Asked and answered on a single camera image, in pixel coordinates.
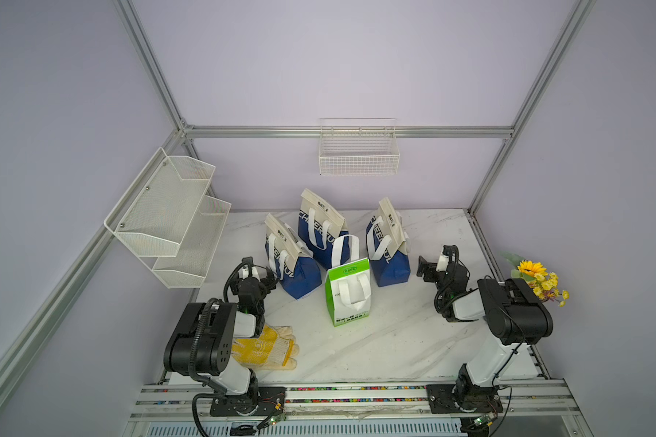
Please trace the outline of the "green white takeout bag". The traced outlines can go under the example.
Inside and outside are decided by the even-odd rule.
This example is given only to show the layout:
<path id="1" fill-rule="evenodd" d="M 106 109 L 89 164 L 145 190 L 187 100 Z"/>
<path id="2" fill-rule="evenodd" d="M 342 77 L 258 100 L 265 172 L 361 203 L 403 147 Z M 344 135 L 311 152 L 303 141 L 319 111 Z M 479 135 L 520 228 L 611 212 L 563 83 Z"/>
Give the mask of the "green white takeout bag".
<path id="1" fill-rule="evenodd" d="M 359 238 L 350 234 L 337 238 L 333 244 L 325 296 L 335 327 L 365 318 L 370 313 L 370 261 L 360 256 L 359 249 Z"/>

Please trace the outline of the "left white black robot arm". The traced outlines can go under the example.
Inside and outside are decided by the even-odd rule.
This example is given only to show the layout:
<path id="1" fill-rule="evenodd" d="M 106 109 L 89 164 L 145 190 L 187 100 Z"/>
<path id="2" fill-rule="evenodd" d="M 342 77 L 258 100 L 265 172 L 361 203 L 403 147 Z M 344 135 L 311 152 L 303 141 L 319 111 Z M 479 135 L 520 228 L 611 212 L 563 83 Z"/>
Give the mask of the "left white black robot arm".
<path id="1" fill-rule="evenodd" d="M 251 257 L 227 278 L 222 298 L 188 304 L 169 338 L 163 365 L 213 389 L 220 401 L 253 408 L 259 402 L 254 371 L 239 364 L 231 349 L 235 340 L 256 340 L 265 326 L 264 299 L 277 277 Z"/>

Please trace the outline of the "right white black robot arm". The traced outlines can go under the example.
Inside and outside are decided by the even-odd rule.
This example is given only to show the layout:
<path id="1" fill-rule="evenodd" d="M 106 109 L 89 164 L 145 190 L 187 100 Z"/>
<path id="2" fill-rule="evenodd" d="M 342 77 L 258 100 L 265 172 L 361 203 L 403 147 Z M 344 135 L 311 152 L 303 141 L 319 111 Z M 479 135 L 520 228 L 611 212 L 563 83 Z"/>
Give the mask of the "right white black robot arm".
<path id="1" fill-rule="evenodd" d="M 470 289 L 470 272 L 455 245 L 445 245 L 436 262 L 418 258 L 417 277 L 436 286 L 434 307 L 448 322 L 484 320 L 489 336 L 476 356 L 461 365 L 453 384 L 426 387 L 434 413 L 501 411 L 499 377 L 528 346 L 547 338 L 553 320 L 521 279 L 498 282 L 486 276 Z"/>

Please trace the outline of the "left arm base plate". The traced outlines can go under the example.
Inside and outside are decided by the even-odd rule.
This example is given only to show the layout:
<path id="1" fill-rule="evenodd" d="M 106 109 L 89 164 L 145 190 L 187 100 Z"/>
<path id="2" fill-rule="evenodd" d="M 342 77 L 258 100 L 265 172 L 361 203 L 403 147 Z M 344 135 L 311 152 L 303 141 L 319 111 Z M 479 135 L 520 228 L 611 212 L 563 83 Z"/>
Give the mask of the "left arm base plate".
<path id="1" fill-rule="evenodd" d="M 265 417 L 284 409 L 285 387 L 259 387 L 243 395 L 221 395 L 209 409 L 211 417 Z"/>

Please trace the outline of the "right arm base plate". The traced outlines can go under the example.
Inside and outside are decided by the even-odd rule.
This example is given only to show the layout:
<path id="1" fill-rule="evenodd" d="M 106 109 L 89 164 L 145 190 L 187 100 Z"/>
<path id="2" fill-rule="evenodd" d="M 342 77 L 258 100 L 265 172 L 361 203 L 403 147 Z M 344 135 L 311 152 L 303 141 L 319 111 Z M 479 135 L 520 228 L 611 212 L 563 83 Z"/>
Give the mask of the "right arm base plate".
<path id="1" fill-rule="evenodd" d="M 460 388 L 457 384 L 428 384 L 426 397 L 433 414 L 499 414 L 504 410 L 499 393 L 492 387 L 473 385 Z"/>

